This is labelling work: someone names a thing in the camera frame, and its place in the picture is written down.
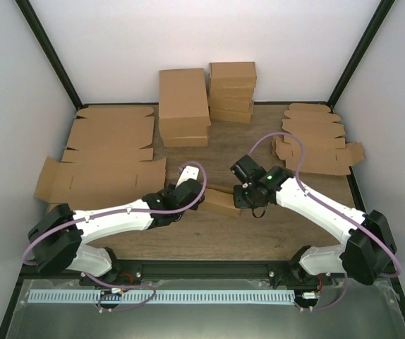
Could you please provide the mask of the small brown cardboard box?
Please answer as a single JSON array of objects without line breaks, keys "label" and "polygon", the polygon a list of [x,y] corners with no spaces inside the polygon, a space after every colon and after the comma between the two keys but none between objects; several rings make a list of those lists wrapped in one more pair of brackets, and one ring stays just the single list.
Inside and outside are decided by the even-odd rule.
[{"label": "small brown cardboard box", "polygon": [[236,217],[241,210],[234,206],[234,189],[209,184],[205,189],[204,201],[199,205],[199,210],[206,210],[221,215]]}]

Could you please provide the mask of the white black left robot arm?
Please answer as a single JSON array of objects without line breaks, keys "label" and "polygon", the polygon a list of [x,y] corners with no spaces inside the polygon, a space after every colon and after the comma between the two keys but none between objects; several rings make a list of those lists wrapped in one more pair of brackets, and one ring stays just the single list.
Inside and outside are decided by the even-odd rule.
[{"label": "white black left robot arm", "polygon": [[204,200],[204,190],[196,179],[187,179],[124,206],[71,210],[67,203],[59,204],[28,233],[33,265],[40,275],[73,270],[113,285],[121,277],[114,251],[90,243],[122,232],[168,226],[181,218],[186,206],[197,210]]}]

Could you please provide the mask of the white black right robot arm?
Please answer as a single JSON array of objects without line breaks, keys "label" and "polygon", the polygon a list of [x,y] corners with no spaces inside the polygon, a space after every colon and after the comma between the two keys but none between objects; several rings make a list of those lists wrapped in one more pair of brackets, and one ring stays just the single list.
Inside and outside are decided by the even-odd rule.
[{"label": "white black right robot arm", "polygon": [[288,208],[330,233],[336,246],[307,246],[290,267],[295,283],[305,285],[315,275],[345,273],[363,285],[372,285],[385,276],[397,247],[387,218],[346,207],[297,180],[287,169],[265,170],[249,155],[231,166],[240,183],[234,186],[234,205],[255,210],[268,205]]}]

